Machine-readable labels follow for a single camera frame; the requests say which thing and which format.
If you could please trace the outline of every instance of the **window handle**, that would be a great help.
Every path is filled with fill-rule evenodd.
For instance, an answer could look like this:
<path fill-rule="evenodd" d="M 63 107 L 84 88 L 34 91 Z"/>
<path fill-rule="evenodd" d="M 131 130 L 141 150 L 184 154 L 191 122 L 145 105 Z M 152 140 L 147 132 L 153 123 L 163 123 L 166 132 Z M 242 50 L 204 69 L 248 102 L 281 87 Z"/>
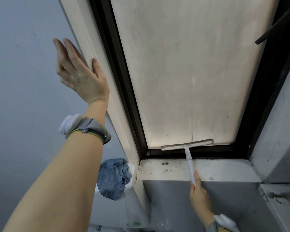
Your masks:
<path fill-rule="evenodd" d="M 267 30 L 261 37 L 259 37 L 258 40 L 255 41 L 255 43 L 259 45 L 260 43 L 264 42 L 266 39 L 273 36 L 275 32 L 277 32 L 279 29 L 285 26 L 289 21 L 290 21 L 290 9 L 287 10 L 287 12 L 282 17 L 280 17 L 280 19 L 278 19 L 276 23 L 274 23 L 269 28 L 269 30 Z"/>

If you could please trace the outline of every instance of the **blue cloth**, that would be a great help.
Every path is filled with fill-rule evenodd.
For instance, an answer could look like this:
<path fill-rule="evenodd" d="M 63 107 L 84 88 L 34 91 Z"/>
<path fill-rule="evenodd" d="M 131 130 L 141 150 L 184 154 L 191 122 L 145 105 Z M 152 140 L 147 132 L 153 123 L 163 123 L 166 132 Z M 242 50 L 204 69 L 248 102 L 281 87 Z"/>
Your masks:
<path fill-rule="evenodd" d="M 101 195 L 111 200 L 119 199 L 132 177 L 128 169 L 125 159 L 105 160 L 100 166 L 97 180 Z"/>

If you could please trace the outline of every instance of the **squeegee handle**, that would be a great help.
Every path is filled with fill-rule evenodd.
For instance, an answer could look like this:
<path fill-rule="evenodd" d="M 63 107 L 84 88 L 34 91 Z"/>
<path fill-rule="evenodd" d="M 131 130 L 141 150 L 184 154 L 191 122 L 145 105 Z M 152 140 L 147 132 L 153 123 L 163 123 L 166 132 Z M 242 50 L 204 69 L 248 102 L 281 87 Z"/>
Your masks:
<path fill-rule="evenodd" d="M 194 175 L 193 175 L 194 168 L 193 168 L 192 157 L 191 157 L 189 148 L 185 148 L 185 153 L 186 153 L 186 159 L 187 159 L 190 179 L 191 179 L 192 183 L 194 184 L 194 186 L 196 186 L 197 183 L 196 183 Z"/>

